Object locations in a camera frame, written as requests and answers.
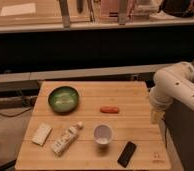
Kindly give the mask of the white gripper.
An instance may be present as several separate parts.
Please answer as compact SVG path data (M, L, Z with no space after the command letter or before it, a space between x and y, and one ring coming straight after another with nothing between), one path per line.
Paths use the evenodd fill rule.
M151 110L151 123L158 124L173 102L173 98L162 92L157 86L153 87L149 92L149 100L154 107Z

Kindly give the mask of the dark robot base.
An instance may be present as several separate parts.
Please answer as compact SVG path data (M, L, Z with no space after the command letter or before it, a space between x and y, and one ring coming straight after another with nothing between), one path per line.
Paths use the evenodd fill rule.
M194 112L175 100L165 114L171 171L194 171Z

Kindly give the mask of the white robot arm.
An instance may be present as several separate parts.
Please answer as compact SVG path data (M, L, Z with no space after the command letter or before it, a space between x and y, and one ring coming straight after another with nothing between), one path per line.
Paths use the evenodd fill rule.
M193 80L194 66L189 62L179 62L155 72L154 86L149 92L152 124L159 122L174 99L194 111Z

